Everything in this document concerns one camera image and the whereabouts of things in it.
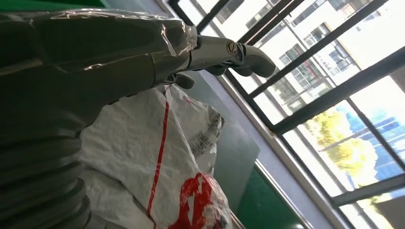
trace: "red printed logo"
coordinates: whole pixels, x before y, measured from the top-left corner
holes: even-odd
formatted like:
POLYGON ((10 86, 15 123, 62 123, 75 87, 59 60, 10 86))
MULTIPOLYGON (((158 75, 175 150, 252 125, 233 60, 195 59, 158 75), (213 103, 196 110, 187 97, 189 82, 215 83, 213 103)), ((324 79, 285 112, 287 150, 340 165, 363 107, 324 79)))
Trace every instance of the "red printed logo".
MULTIPOLYGON (((226 220, 218 216, 215 208, 207 208, 212 204, 213 189, 220 190, 216 181, 209 175, 198 173, 195 178, 186 180, 180 191, 179 218, 168 229, 201 229, 205 225, 208 229, 225 228, 226 220)), ((217 201, 223 208, 224 200, 217 201)))

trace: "red stripe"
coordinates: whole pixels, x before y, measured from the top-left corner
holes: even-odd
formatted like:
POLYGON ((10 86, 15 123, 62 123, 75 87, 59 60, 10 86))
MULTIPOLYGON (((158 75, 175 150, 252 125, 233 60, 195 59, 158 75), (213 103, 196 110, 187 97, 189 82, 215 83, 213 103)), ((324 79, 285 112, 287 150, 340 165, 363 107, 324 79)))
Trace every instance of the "red stripe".
POLYGON ((167 130, 167 117, 168 117, 168 115, 169 115, 169 103, 166 101, 166 110, 165 110, 165 116, 164 116, 164 119, 163 119, 162 142, 160 144, 158 163, 156 165, 155 177, 153 178, 152 190, 150 191, 149 204, 148 204, 148 208, 147 208, 147 213, 148 213, 149 218, 150 218, 150 210, 152 209, 153 198, 155 197, 156 185, 157 185, 158 180, 159 180, 160 165, 162 163, 164 143, 166 141, 166 130, 167 130))

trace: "tree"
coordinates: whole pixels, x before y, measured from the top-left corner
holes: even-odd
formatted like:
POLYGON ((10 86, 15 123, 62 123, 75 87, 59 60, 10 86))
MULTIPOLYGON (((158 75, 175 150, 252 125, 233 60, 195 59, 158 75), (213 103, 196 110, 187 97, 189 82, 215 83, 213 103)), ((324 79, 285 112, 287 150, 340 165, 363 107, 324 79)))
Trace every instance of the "tree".
MULTIPOLYGON (((345 113, 337 111, 334 107, 317 115, 306 122, 307 129, 315 137, 320 148, 346 174, 350 175, 357 188, 373 184, 374 169, 378 158, 373 145, 361 138, 350 138, 353 132, 345 113)), ((384 229, 391 229, 388 221, 379 214, 374 203, 390 199, 389 194, 382 194, 369 199, 360 200, 358 203, 374 220, 384 229)))

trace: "glass pane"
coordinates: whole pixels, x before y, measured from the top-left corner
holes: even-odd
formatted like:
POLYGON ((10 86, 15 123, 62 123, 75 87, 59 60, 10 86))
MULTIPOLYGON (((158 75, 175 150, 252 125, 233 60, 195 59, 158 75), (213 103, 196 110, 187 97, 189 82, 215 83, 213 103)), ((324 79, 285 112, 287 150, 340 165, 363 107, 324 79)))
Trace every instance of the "glass pane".
MULTIPOLYGON (((284 137, 293 146, 301 142, 310 149, 313 157, 323 166, 329 177, 341 188, 351 191, 402 173, 401 168, 380 146, 375 136, 346 101, 298 126, 284 137)), ((295 148, 301 159, 307 160, 305 149, 295 148)), ((319 168, 306 164, 313 174, 319 175, 319 168)), ((330 182, 323 176, 317 177, 329 194, 336 195, 330 182)))
POLYGON ((403 228, 403 219, 398 219, 398 212, 403 212, 405 188, 384 193, 372 198, 357 201, 340 207, 356 228, 395 229, 403 228))
POLYGON ((201 9, 199 4, 194 0, 180 0, 180 8, 186 13, 194 25, 198 25, 206 15, 205 11, 201 9))
POLYGON ((241 76, 233 69, 229 69, 229 71, 234 75, 236 80, 242 85, 247 93, 251 93, 257 88, 257 82, 251 76, 241 76))
MULTIPOLYGON (((274 30, 256 44, 278 69, 295 60, 308 48, 351 17, 347 4, 331 5, 330 0, 305 0, 274 30)), ((291 115, 332 88, 402 48, 405 15, 399 10, 405 1, 390 0, 346 33, 328 44, 303 64, 286 74, 268 91, 283 115, 291 115)))
POLYGON ((221 37, 221 35, 218 34, 217 31, 210 24, 201 31, 201 35, 210 37, 221 37))
POLYGON ((276 108, 275 101, 272 102, 267 94, 261 93, 254 98, 254 101, 260 107, 263 113, 265 113, 271 123, 278 123, 284 118, 279 109, 276 108))
POLYGON ((394 151, 405 160, 405 93, 390 77, 351 96, 394 151))
POLYGON ((213 22, 224 37, 237 41, 277 3, 278 0, 230 0, 213 22))

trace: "metal fitting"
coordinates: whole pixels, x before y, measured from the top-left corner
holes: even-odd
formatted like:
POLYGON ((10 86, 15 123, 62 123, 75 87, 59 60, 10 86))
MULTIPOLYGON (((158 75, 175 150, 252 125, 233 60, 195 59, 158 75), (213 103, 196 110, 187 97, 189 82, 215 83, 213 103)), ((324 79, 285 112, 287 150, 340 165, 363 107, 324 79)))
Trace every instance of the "metal fitting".
POLYGON ((237 51, 236 43, 233 41, 228 41, 228 43, 226 44, 226 48, 230 53, 235 53, 237 51))

